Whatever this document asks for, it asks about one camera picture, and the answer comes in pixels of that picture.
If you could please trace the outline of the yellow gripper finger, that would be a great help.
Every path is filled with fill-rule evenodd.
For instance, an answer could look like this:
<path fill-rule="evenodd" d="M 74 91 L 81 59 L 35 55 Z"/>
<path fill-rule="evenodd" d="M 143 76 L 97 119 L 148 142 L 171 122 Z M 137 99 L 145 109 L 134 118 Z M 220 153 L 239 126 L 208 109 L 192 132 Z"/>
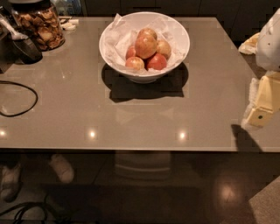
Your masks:
<path fill-rule="evenodd" d="M 264 127 L 280 110 L 280 73 L 267 72 L 260 80 L 253 78 L 249 88 L 246 123 Z"/>
<path fill-rule="evenodd" d="M 256 45 L 257 40 L 259 38 L 259 33 L 254 34 L 250 38 L 248 38 L 246 41 L 241 43 L 241 45 L 238 48 L 238 51 L 243 54 L 255 54 L 256 53 Z"/>

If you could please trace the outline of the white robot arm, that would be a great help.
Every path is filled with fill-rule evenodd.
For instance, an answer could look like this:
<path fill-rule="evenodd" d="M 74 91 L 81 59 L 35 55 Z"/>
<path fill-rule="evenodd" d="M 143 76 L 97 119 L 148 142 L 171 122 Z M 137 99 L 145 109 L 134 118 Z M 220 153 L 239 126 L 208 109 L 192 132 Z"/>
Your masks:
<path fill-rule="evenodd" d="M 260 32 L 241 44 L 239 52 L 254 54 L 256 65 L 266 71 L 260 80 L 250 82 L 249 104 L 241 122 L 245 130 L 257 130 L 280 110 L 280 9 Z"/>

